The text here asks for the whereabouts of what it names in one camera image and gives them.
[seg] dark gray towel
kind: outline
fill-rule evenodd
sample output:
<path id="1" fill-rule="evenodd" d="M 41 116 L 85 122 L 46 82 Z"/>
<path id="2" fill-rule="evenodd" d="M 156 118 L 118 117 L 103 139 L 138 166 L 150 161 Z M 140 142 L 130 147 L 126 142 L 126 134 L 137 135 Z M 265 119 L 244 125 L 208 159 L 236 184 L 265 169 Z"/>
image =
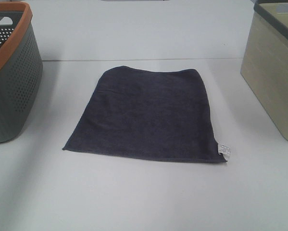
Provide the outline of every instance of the dark gray towel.
<path id="1" fill-rule="evenodd" d="M 194 69 L 106 71 L 64 150 L 173 162 L 226 162 Z"/>

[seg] table surface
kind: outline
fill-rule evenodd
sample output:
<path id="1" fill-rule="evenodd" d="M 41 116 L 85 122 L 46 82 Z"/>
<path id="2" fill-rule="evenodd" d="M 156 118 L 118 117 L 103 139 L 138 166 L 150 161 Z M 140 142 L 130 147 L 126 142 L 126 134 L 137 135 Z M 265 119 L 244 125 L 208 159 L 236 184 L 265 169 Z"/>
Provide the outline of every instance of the table surface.
<path id="1" fill-rule="evenodd" d="M 100 7 L 105 3 L 98 1 L 27 2 L 34 12 L 33 27 L 43 59 L 75 61 L 44 62 L 39 92 L 23 131 L 16 139 L 0 144 L 0 231 L 288 231 L 288 141 L 278 132 L 240 74 L 241 52 L 245 49 L 251 22 L 249 4 L 215 1 L 216 6 L 221 6 L 219 2 L 227 4 L 222 9 L 231 9 L 233 14 L 248 7 L 242 10 L 246 13 L 241 11 L 245 22 L 230 22 L 232 15 L 221 9 L 215 11 L 218 15 L 214 18 L 235 24 L 237 34 L 219 31 L 213 38 L 214 44 L 208 39 L 207 44 L 200 47 L 198 43 L 183 43 L 184 37 L 174 33 L 179 41 L 176 50 L 164 54 L 160 50 L 166 46 L 172 49 L 169 44 L 173 40 L 160 44 L 158 50 L 157 44 L 150 46 L 152 37 L 157 37 L 153 33 L 147 34 L 151 40 L 133 35 L 142 45 L 127 39 L 122 42 L 119 38 L 106 48 L 101 34 L 106 34 L 107 24 L 96 21 L 94 24 L 99 24 L 99 28 L 106 28 L 94 38 L 99 41 L 95 47 L 99 49 L 97 53 L 85 49 L 90 47 L 88 40 L 79 43 L 77 49 L 70 46 L 69 38 L 58 42 L 59 38 L 50 35 L 46 40 L 41 35 L 47 32 L 45 28 L 52 27 L 53 31 L 56 28 L 48 18 L 42 23 L 48 4 L 56 7 L 51 12 L 65 11 L 71 16 L 71 6 L 76 12 L 85 12 L 83 26 L 86 28 L 91 26 L 92 18 L 97 18 L 88 14 L 87 6 L 95 7 L 98 15 L 106 13 L 107 7 Z M 178 5 L 175 0 L 168 2 Z M 188 8 L 196 5 L 191 2 L 198 2 L 197 8 L 208 11 L 204 1 L 181 2 L 178 11 L 191 14 Z M 112 11 L 126 12 L 124 3 L 130 12 L 134 13 L 133 8 L 138 10 L 134 2 L 119 3 L 122 5 L 110 7 Z M 156 2 L 142 4 L 143 11 L 150 3 Z M 199 29 L 198 22 L 206 28 L 211 18 L 199 12 L 197 9 L 196 14 L 189 16 L 183 13 L 182 17 L 193 18 L 193 22 L 183 28 L 180 28 L 180 19 L 175 17 L 178 22 L 172 25 L 172 30 Z M 124 14 L 119 17 L 126 22 Z M 69 23 L 69 29 L 79 30 L 76 25 L 82 19 L 75 19 L 74 25 Z M 129 23 L 125 32 L 134 22 Z M 139 35 L 148 32 L 149 26 L 157 31 L 160 25 L 138 27 Z M 88 29 L 89 35 L 94 33 L 93 28 L 96 29 Z M 196 30 L 188 33 L 193 33 L 193 38 L 198 34 Z M 227 37 L 230 37 L 228 46 L 222 47 L 221 41 Z M 185 49 L 193 45 L 198 53 Z M 199 58 L 179 59 L 192 54 Z M 82 61 L 84 59 L 108 60 Z M 98 79 L 104 71 L 121 65 L 150 71 L 197 69 L 209 97 L 215 138 L 232 149 L 229 162 L 169 163 L 63 151 Z"/>

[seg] storage bin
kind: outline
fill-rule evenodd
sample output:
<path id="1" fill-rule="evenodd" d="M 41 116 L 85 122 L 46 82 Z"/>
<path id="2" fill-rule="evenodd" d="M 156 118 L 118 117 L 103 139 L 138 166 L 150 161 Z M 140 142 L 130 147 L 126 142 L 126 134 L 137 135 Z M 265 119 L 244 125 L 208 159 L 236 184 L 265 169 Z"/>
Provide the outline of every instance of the storage bin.
<path id="1" fill-rule="evenodd" d="M 258 0 L 241 74 L 270 118 L 288 140 L 288 0 Z"/>
<path id="2" fill-rule="evenodd" d="M 42 75 L 42 61 L 31 25 L 27 3 L 0 2 L 0 142 L 21 131 L 35 100 Z"/>

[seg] basket handle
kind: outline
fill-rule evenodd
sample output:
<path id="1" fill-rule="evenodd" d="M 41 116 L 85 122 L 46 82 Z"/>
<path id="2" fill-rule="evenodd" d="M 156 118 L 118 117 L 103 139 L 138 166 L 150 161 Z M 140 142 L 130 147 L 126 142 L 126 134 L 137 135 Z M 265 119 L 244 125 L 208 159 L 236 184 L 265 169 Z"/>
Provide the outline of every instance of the basket handle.
<path id="1" fill-rule="evenodd" d="M 11 16 L 13 24 L 17 23 L 10 37 L 0 48 L 1 70 L 20 44 L 30 25 L 33 14 L 29 5 L 25 2 L 0 2 L 0 16 Z"/>

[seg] perforated basket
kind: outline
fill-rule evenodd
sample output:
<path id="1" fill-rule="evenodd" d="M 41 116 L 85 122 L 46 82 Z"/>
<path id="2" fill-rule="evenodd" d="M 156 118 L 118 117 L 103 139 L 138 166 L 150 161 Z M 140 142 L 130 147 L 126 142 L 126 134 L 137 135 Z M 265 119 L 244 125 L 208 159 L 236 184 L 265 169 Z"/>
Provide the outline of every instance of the perforated basket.
<path id="1" fill-rule="evenodd" d="M 0 142 L 21 131 L 34 103 L 42 75 L 42 61 L 31 25 L 27 3 L 0 2 Z"/>

